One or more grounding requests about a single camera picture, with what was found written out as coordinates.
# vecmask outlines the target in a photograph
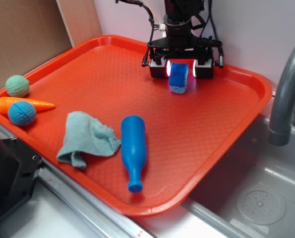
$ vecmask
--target screw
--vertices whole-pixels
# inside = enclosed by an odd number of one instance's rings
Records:
[[[16,142],[16,141],[17,141],[17,137],[14,135],[14,136],[12,136],[12,137],[10,138],[10,140],[11,140],[12,142]]]

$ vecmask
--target light blue cloth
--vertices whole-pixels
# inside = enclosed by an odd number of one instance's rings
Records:
[[[111,156],[121,145],[114,135],[113,129],[102,125],[98,119],[84,112],[68,114],[63,147],[57,154],[61,162],[84,169],[86,163],[80,152],[96,156]]]

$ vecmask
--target white wall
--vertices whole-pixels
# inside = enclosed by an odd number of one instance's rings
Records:
[[[162,20],[163,0],[145,0]],[[102,33],[149,40],[146,11],[115,0],[94,0]],[[295,0],[213,0],[213,17],[225,63],[267,77],[276,89],[295,46]],[[207,29],[204,36],[212,34]],[[154,39],[161,37],[156,33]]]

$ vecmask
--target tray rim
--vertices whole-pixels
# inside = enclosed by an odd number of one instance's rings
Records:
[[[109,46],[115,44],[122,44],[124,49],[135,51],[141,53],[142,55],[145,54],[146,51],[146,43],[136,41],[133,39],[129,39],[126,37],[116,36],[116,35],[105,35],[91,38],[80,45],[72,48],[61,55],[55,57],[54,59],[46,62],[45,64],[39,66],[38,68],[32,70],[31,72],[24,75],[31,84],[37,82],[38,80],[42,79],[46,75],[50,74],[51,72],[57,70],[61,66],[67,64],[68,62],[72,61],[73,59],[79,57],[83,53],[98,47],[98,46]],[[144,217],[144,216],[151,216],[156,215],[161,212],[164,212],[176,205],[179,205],[183,202],[192,189],[206,176],[206,174],[210,171],[210,169],[220,160],[223,156],[225,151],[229,149],[232,144],[236,141],[237,138],[246,130],[246,128],[254,121],[254,119],[259,115],[259,113],[263,110],[263,108],[268,104],[270,99],[272,98],[272,87],[270,82],[262,75],[244,70],[235,66],[225,65],[225,69],[223,70],[215,70],[215,76],[220,77],[226,80],[228,75],[230,74],[238,74],[239,77],[236,81],[242,85],[249,86],[252,88],[257,95],[259,96],[259,102],[255,107],[250,111],[249,114],[241,121],[241,123],[229,134],[228,138],[218,147],[216,151],[214,151],[209,158],[215,157],[216,159],[207,159],[202,166],[196,171],[196,173],[189,179],[185,186],[175,194],[171,199],[168,201],[164,201],[161,204],[151,207],[142,207],[142,206],[131,206],[127,203],[121,202],[117,197],[113,196],[112,193],[108,192],[106,189],[102,188],[98,185],[95,181],[90,180],[87,176],[85,176],[81,172],[77,172],[76,169],[73,168],[71,165],[64,165],[58,166],[53,163],[53,161],[47,160],[52,165],[56,166],[59,170],[67,174],[73,180],[77,181],[81,186],[86,188],[95,196],[99,197],[101,200],[106,202],[109,206],[113,207],[114,209],[118,210],[119,212],[123,213],[127,216],[132,217]],[[246,80],[241,80],[240,76],[245,75]],[[0,90],[0,97],[5,96],[6,90],[2,88]],[[12,125],[4,116],[0,115],[0,123],[8,128],[12,133],[16,136],[24,140],[26,143],[29,143],[30,146],[33,148],[36,147],[38,141],[34,138],[31,138],[28,134],[23,133],[23,129]]]

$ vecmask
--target sink basin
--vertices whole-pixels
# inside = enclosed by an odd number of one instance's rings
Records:
[[[259,116],[189,198],[248,237],[295,237],[295,128],[276,147],[267,123]]]

